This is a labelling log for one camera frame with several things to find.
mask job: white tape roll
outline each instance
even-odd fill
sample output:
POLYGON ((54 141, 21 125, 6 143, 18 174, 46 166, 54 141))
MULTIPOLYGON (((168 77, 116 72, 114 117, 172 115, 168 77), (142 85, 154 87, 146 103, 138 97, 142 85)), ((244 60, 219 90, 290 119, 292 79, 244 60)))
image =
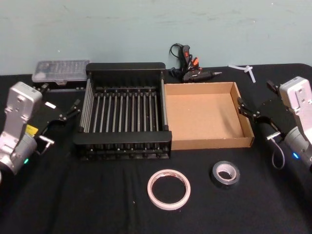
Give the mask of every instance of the white tape roll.
POLYGON ((148 193, 148 196, 150 197, 150 200, 152 201, 152 203, 154 205, 156 205, 158 208, 161 208, 162 210, 173 211, 173 210, 181 208, 188 201, 188 199, 191 195, 191 185, 190 185, 188 179, 181 172, 166 169, 166 170, 161 170, 159 172, 156 172, 154 175, 152 175, 152 177, 150 178, 150 180, 148 181, 148 184, 147 184, 147 193, 148 193), (152 192, 153 184, 160 177, 164 177, 164 176, 174 176, 174 177, 178 178, 179 180, 181 180, 182 183, 184 184, 185 195, 180 201, 178 201, 176 203, 168 204, 168 203, 164 203, 164 202, 159 201, 154 196, 154 194, 152 192))

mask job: open cardboard tray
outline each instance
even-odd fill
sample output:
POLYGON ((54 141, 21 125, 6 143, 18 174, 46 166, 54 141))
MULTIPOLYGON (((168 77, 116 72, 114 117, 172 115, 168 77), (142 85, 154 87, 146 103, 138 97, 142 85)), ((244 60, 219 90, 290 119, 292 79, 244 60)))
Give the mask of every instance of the open cardboard tray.
POLYGON ((238 113, 235 82, 165 85, 172 150, 250 147, 254 134, 238 113))

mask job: light blue wall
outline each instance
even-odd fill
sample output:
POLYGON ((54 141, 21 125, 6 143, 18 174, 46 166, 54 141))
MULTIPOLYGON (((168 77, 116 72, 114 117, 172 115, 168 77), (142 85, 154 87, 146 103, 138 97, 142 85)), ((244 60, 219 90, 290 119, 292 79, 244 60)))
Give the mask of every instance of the light blue wall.
POLYGON ((312 65, 311 0, 1 0, 0 74, 37 61, 162 61, 189 44, 200 66, 312 65))

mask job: black tablecloth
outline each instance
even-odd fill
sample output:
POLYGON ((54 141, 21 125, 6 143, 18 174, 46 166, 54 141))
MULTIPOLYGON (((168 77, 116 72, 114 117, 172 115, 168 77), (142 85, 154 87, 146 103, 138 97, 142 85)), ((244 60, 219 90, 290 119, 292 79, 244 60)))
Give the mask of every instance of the black tablecloth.
MULTIPOLYGON (((256 83, 243 71, 228 67, 214 82, 235 81, 251 107, 273 98, 266 80, 283 83, 295 76, 312 80, 304 64, 256 65, 256 83)), ((30 76, 1 77, 0 110, 8 88, 30 76)), ((176 82, 167 78, 167 82, 176 82)), ((47 93, 48 101, 67 110, 83 92, 47 93)), ((0 124, 5 115, 0 113, 0 124)), ((54 129, 56 141, 43 156, 30 158, 19 174, 4 176, 0 185, 0 233, 311 233, 312 175, 285 149, 286 167, 271 165, 271 150, 263 131, 253 125, 251 148, 172 152, 171 159, 80 162, 70 153, 75 123, 54 129), (212 166, 233 162, 240 170, 238 186, 223 190, 210 180, 212 166), (161 169, 182 172, 191 184, 184 207, 163 211, 147 195, 150 176, 161 169)), ((181 196, 183 186, 162 180, 155 193, 166 201, 181 196)))

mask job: tape roll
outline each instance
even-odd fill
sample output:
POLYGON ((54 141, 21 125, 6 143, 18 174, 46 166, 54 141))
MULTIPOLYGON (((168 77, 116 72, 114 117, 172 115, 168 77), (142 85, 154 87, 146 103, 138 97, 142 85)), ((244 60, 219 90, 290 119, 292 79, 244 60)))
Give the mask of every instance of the tape roll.
POLYGON ((148 193, 148 196, 149 196, 151 202, 155 206, 157 206, 158 208, 160 208, 162 210, 173 211, 173 210, 181 208, 188 201, 188 199, 189 199, 189 197, 191 195, 191 185, 190 185, 188 179, 185 177, 185 175, 183 175, 181 172, 178 172, 178 171, 175 171, 175 170, 171 170, 171 169, 166 169, 166 170, 158 171, 158 172, 156 172, 155 174, 153 174, 151 176, 151 178, 150 178, 150 180, 148 181, 148 184, 147 184, 147 193, 148 193), (185 195, 184 195, 184 197, 180 201, 175 202, 175 203, 164 203, 162 201, 159 201, 154 196, 153 191, 152 191, 153 184, 160 177, 164 177, 164 176, 174 176, 174 177, 178 178, 179 180, 181 180, 182 183, 184 184, 184 186, 185 186, 185 195))
POLYGON ((239 169, 231 162, 220 161, 213 167, 212 179, 219 187, 231 187, 239 181, 239 178, 239 169))

